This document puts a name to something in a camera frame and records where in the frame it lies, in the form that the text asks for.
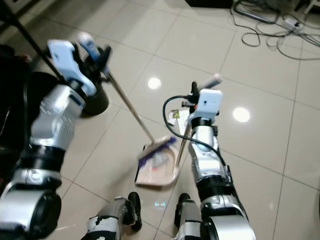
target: power strip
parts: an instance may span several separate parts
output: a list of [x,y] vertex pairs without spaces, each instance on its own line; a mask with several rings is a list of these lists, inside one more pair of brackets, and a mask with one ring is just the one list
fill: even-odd
[[297,21],[296,19],[290,16],[284,19],[283,26],[293,32],[300,32],[305,27],[303,23]]

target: dustpan handle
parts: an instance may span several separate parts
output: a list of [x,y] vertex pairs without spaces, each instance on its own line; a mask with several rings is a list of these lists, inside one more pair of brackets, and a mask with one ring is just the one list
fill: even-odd
[[[191,130],[191,125],[188,124],[185,128],[185,131],[184,131],[184,136],[185,137],[188,137],[189,136],[189,132]],[[185,138],[182,139],[182,142],[181,142],[181,146],[180,146],[180,150],[179,150],[179,154],[178,154],[178,157],[176,159],[176,164],[175,166],[176,167],[179,167],[179,164],[180,164],[180,161],[181,161],[181,157],[182,157],[182,153],[184,152],[184,149],[185,149],[185,146],[186,146],[186,142],[187,140]]]
[[114,76],[112,76],[110,71],[106,74],[106,77],[109,80],[109,82],[111,83],[111,85],[113,86],[114,90],[119,94],[121,99],[124,101],[125,105],[128,107],[128,109],[130,110],[132,115],[135,117],[135,119],[137,120],[137,122],[139,123],[139,125],[141,126],[143,131],[145,132],[145,134],[149,137],[150,141],[152,143],[154,143],[155,142],[155,138],[152,136],[150,131],[147,129],[146,125],[141,120],[141,118],[138,115],[137,111],[135,110],[134,106],[131,104],[131,102],[127,98],[126,94],[124,93],[124,91],[122,90],[122,88],[120,87],[120,85],[118,84],[116,79],[114,78]]

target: metal rod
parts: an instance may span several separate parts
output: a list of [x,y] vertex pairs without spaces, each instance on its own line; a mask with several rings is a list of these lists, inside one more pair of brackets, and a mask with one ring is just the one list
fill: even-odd
[[149,137],[149,139],[151,140],[152,143],[155,142],[155,138],[152,136],[152,134],[150,133],[150,131],[147,129],[146,125],[144,124],[144,122],[141,120],[140,116],[138,115],[137,111],[135,110],[134,106],[131,104],[131,102],[129,101],[129,99],[127,98],[126,94],[124,93],[124,91],[122,90],[122,88],[120,87],[120,85],[118,84],[118,82],[116,81],[116,79],[114,78],[114,76],[108,71],[108,73],[104,73],[104,75],[106,76],[106,78],[110,81],[110,83],[112,84],[113,88],[115,89],[115,91],[119,94],[119,96],[122,98],[122,100],[124,101],[124,103],[126,104],[126,106],[128,107],[128,109],[130,110],[130,112],[132,113],[132,115],[135,117],[135,119],[138,121],[139,125],[141,126],[141,128],[143,129],[143,131],[145,132],[145,134]]
[[[184,136],[185,136],[185,137],[188,137],[188,136],[189,136],[190,130],[191,130],[191,125],[188,124],[188,125],[186,126],[186,128],[185,128],[185,131],[184,131]],[[179,164],[180,164],[180,161],[181,161],[181,157],[182,157],[182,153],[183,153],[183,151],[184,151],[184,149],[185,149],[185,146],[186,146],[186,142],[187,142],[186,139],[182,139],[181,146],[180,146],[180,150],[179,150],[179,154],[178,154],[178,157],[177,157],[177,159],[176,159],[176,164],[175,164],[176,167],[179,167]]]

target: black cable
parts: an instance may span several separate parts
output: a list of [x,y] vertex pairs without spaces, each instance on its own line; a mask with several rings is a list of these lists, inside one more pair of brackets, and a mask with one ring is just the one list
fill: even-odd
[[[308,43],[312,44],[312,45],[315,45],[316,47],[320,47],[320,40],[317,40],[315,39],[313,36],[318,36],[320,37],[320,34],[306,34],[306,33],[302,33],[302,32],[295,32],[295,31],[292,31],[291,29],[288,29],[280,24],[277,24],[275,23],[275,25],[279,26],[279,27],[282,27],[284,29],[286,29],[287,31],[281,31],[281,32],[276,32],[274,34],[269,34],[269,33],[265,33],[265,32],[262,32],[260,29],[259,29],[259,25],[262,23],[262,22],[259,22],[257,23],[256,25],[256,29],[253,29],[252,27],[249,27],[249,26],[244,26],[244,25],[240,25],[240,24],[237,24],[236,23],[236,19],[235,19],[235,16],[234,16],[234,13],[232,12],[232,7],[230,8],[230,14],[232,16],[232,19],[233,19],[233,23],[234,25],[238,26],[238,27],[241,27],[241,28],[246,28],[246,29],[250,29],[251,31],[253,32],[247,32],[247,33],[244,33],[241,37],[241,41],[247,45],[247,46],[250,46],[250,47],[260,47],[261,45],[261,38],[260,36],[266,36],[268,37],[268,39],[266,40],[266,45],[268,48],[272,47],[272,48],[275,48],[279,51],[279,53],[281,53],[282,55],[284,55],[285,57],[287,58],[290,58],[290,59],[294,59],[294,60],[299,60],[299,61],[315,61],[315,60],[320,60],[320,58],[301,58],[301,57],[294,57],[294,56],[290,56],[286,53],[284,53],[281,49],[280,49],[280,42],[281,40],[284,41],[286,37],[288,36],[297,36],[297,37],[300,37],[302,38],[303,40],[307,41]],[[303,23],[302,21],[300,21],[298,18],[296,18],[295,16],[291,15],[291,14],[285,14],[285,16],[288,15],[288,16],[292,16],[293,18],[295,18],[297,21]],[[311,28],[314,28],[314,29],[317,29],[316,27],[313,27],[313,26],[310,26],[310,25],[307,25],[305,24],[305,26],[308,26],[308,27],[311,27]],[[253,44],[249,44],[247,42],[245,42],[244,40],[244,37],[247,36],[247,35],[255,35],[257,36],[257,40],[258,40],[258,44],[256,45],[253,45]],[[272,46],[269,44],[269,40],[270,38],[279,38],[277,41],[276,41],[276,45]]]
[[223,166],[226,165],[225,161],[223,160],[223,158],[221,157],[220,153],[215,150],[212,146],[210,146],[209,144],[203,142],[203,141],[199,141],[197,139],[193,139],[191,137],[187,137],[187,136],[182,136],[180,135],[179,133],[176,133],[172,128],[171,126],[169,125],[168,121],[167,121],[167,118],[166,118],[166,106],[167,104],[174,100],[174,99],[188,99],[188,96],[182,96],[182,95],[178,95],[178,96],[172,96],[170,97],[169,99],[167,99],[164,104],[163,104],[163,107],[162,107],[162,116],[163,116],[163,120],[164,120],[164,123],[165,123],[165,126],[169,129],[169,131],[174,134],[175,136],[177,136],[178,138],[181,138],[181,139],[185,139],[185,140],[189,140],[191,142],[194,142],[194,143],[197,143],[197,144],[202,144],[203,146],[205,146],[206,148],[210,149],[211,151],[213,151],[220,159],[221,163]]
[[[237,23],[236,23],[236,19],[235,19],[235,15],[234,15],[234,13],[232,12],[232,9],[233,9],[233,8],[231,7],[231,8],[230,8],[230,14],[231,14],[231,16],[232,16],[234,25],[236,25],[236,26],[238,26],[238,27],[241,27],[241,28],[250,29],[251,31],[253,31],[253,32],[247,32],[247,33],[243,34],[242,37],[241,37],[242,42],[243,42],[244,44],[250,46],[250,47],[259,47],[259,46],[261,45],[261,40],[260,40],[260,37],[259,37],[259,33],[258,33],[256,30],[254,30],[253,28],[249,27],[249,26],[244,26],[244,25],[237,24]],[[252,45],[252,44],[249,44],[249,43],[245,42],[245,41],[244,41],[244,37],[245,37],[246,35],[256,35],[256,36],[257,36],[257,39],[258,39],[258,44],[257,44],[257,45]]]

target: robotic hand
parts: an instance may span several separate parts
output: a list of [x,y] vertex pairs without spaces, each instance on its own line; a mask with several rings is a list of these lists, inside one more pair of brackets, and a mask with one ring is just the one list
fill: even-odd
[[[60,170],[73,137],[75,122],[87,97],[96,93],[86,77],[100,77],[111,53],[110,46],[84,69],[77,45],[50,40],[48,47],[57,70],[66,84],[57,85],[40,104],[40,114],[31,126],[28,148],[21,154],[13,177],[0,196],[0,239],[37,240],[49,236],[57,227],[61,199]],[[138,232],[142,227],[139,195],[117,197],[97,216],[89,219],[83,240],[120,239],[123,226]]]
[[52,40],[48,46],[66,84],[57,85],[41,102],[28,147],[0,197],[1,239],[42,239],[57,227],[61,199],[56,190],[62,183],[64,155],[74,137],[85,98],[96,92],[95,85],[74,60],[74,45]]
[[[176,239],[192,236],[202,240],[256,240],[234,187],[230,168],[221,157],[218,128],[213,126],[223,93],[211,88],[221,82],[219,74],[201,86],[193,82],[189,95],[171,97],[163,105],[166,126],[174,135],[183,138],[179,155],[186,140],[190,141],[191,169],[201,201],[199,208],[187,193],[180,196],[174,219],[179,228]],[[182,107],[188,107],[190,113],[184,136],[171,129],[165,114],[167,103],[177,98],[187,99]]]

